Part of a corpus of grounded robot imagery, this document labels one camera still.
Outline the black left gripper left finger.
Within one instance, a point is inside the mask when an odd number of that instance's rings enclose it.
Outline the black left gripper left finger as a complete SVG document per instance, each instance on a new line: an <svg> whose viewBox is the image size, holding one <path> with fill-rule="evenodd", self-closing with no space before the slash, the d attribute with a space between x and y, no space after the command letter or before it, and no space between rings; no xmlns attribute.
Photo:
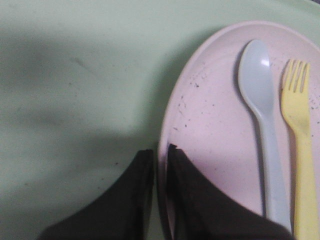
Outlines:
<svg viewBox="0 0 320 240"><path fill-rule="evenodd" d="M43 240L144 240L154 183L154 154L137 152L118 180L100 197L41 233Z"/></svg>

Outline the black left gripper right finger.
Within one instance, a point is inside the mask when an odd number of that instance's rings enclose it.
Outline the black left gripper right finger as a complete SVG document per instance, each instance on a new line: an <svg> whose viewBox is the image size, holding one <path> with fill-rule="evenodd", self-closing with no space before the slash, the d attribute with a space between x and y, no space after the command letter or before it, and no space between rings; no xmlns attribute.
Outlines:
<svg viewBox="0 0 320 240"><path fill-rule="evenodd" d="M166 183L174 210L176 240L294 239L280 224L224 194L173 144L168 148Z"/></svg>

